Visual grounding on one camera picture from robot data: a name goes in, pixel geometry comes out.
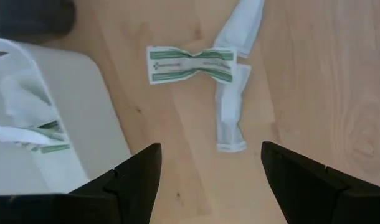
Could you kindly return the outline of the green striped bandage wrapper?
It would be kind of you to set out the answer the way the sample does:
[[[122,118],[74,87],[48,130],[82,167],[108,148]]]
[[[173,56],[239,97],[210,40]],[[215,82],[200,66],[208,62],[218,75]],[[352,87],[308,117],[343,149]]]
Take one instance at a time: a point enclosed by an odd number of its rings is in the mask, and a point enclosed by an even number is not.
[[[45,123],[41,126],[38,126],[37,128],[41,129],[41,130],[46,130],[46,131],[63,133],[63,129],[61,128],[61,126],[57,120],[51,121],[49,123]]]
[[[146,62],[149,83],[178,82],[204,72],[215,81],[231,83],[237,67],[237,51],[232,47],[213,47],[193,54],[170,46],[148,46]]]
[[[27,149],[31,152],[40,151],[43,154],[56,152],[56,151],[62,151],[62,150],[66,150],[70,148],[68,144],[55,145],[55,146],[46,146],[46,145],[26,143],[26,142],[14,142],[14,144],[18,147]]]

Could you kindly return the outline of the white plastic bin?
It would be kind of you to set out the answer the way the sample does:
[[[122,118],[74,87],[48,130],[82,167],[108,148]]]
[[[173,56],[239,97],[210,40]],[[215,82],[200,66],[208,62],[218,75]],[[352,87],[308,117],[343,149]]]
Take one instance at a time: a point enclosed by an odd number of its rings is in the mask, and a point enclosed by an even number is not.
[[[130,158],[120,122],[96,63],[86,55],[0,39],[0,82],[20,70],[35,71],[63,133],[18,127],[5,112],[0,126],[36,131],[55,146],[43,154],[0,141],[0,195],[67,193]]]

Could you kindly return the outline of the white bandage wrapper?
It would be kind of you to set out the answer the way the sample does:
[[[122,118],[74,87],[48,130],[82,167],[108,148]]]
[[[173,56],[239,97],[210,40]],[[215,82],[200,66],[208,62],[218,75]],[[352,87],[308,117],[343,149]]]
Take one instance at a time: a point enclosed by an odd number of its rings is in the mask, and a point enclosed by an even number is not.
[[[235,47],[237,56],[248,58],[262,21],[265,0],[239,0],[214,41],[215,47]]]
[[[242,136],[239,122],[242,113],[242,94],[251,72],[250,65],[238,64],[233,81],[216,86],[217,150],[240,152],[247,144]]]
[[[0,126],[0,141],[46,144],[48,143],[48,138],[36,131]]]
[[[6,75],[0,82],[5,112],[18,127],[39,127],[57,120],[44,86],[31,69]]]

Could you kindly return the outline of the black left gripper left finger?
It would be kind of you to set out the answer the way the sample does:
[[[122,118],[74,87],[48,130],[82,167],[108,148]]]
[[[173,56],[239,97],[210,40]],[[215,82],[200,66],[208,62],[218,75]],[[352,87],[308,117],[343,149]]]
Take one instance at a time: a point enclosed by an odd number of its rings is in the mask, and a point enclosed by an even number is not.
[[[159,189],[160,143],[146,147],[115,168],[73,190],[74,224],[149,224]]]

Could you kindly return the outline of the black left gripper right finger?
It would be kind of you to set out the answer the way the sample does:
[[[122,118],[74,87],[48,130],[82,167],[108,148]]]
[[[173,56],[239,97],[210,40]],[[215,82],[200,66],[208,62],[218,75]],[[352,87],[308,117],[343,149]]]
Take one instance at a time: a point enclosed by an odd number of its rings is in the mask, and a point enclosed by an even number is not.
[[[380,187],[264,141],[261,161],[288,224],[380,224]]]

